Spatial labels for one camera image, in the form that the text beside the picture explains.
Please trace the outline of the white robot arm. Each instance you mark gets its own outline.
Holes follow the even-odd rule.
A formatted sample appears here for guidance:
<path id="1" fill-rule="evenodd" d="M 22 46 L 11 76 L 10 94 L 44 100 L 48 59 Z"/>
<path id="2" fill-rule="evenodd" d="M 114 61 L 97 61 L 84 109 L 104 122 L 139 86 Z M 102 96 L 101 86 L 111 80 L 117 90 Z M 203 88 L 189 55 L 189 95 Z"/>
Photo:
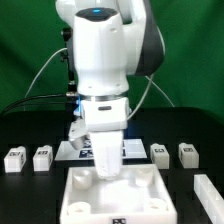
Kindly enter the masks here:
<path id="1" fill-rule="evenodd" d="M 67 49 L 81 98 L 69 140 L 89 136 L 98 176 L 116 177 L 130 118 L 127 77 L 154 74 L 165 55 L 150 0 L 56 0 L 56 10 L 72 31 Z"/>

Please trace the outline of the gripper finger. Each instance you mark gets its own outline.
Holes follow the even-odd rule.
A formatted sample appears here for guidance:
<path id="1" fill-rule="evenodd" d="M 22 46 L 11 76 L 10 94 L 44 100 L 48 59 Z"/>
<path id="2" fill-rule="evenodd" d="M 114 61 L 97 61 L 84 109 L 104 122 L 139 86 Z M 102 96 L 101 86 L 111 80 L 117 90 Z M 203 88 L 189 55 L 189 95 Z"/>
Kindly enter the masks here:
<path id="1" fill-rule="evenodd" d="M 122 166 L 123 131 L 91 132 L 90 140 L 98 177 L 118 176 Z"/>

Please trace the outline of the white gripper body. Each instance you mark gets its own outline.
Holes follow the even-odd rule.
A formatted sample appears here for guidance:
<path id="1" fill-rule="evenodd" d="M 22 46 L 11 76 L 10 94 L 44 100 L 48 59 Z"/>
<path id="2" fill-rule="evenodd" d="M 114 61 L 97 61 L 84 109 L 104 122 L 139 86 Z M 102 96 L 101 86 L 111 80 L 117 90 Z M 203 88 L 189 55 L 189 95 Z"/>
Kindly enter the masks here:
<path id="1" fill-rule="evenodd" d="M 109 101 L 81 101 L 81 114 L 89 132 L 117 131 L 127 128 L 127 97 Z"/>

